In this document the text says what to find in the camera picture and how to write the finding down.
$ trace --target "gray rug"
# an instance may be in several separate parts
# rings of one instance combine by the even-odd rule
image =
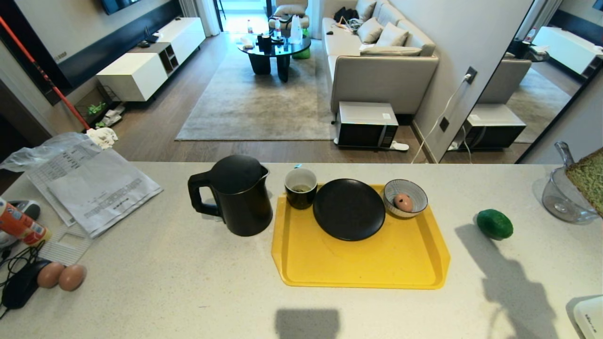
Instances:
[[[313,40],[310,49],[310,59],[291,59],[283,83],[275,58],[270,75],[256,75],[231,45],[176,140],[332,139],[323,47]]]
[[[507,106],[526,124],[515,142],[531,144],[559,114],[571,97],[530,69]]]

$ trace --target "brown egg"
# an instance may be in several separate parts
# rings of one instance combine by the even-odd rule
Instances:
[[[404,212],[412,212],[412,199],[404,193],[394,197],[394,204]]]
[[[37,283],[38,286],[44,288],[52,288],[58,284],[58,277],[65,269],[65,266],[60,262],[51,262],[44,266],[44,268],[38,273]]]
[[[86,278],[86,268],[82,265],[67,266],[61,273],[58,285],[64,291],[73,291],[80,287]]]

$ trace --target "microwave oven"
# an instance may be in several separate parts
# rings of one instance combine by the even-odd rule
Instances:
[[[398,121],[390,104],[342,101],[335,121],[339,146],[389,148]]]
[[[475,105],[463,126],[470,150],[509,147],[526,128],[526,124],[504,104]],[[461,129],[459,147],[465,149],[462,133]]]

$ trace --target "green avocado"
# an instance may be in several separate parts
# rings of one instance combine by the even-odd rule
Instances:
[[[506,215],[495,209],[478,213],[478,227],[494,240],[507,239],[513,234],[513,224]]]

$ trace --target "coffee table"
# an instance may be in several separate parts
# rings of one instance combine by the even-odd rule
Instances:
[[[310,48],[312,40],[308,36],[303,36],[301,43],[291,43],[288,37],[285,37],[280,45],[272,44],[269,49],[260,49],[257,42],[254,41],[253,48],[244,48],[238,43],[240,51],[249,55],[251,68],[255,74],[270,74],[270,58],[276,58],[276,66],[279,72],[279,79],[283,82],[289,80],[289,63],[291,56]]]

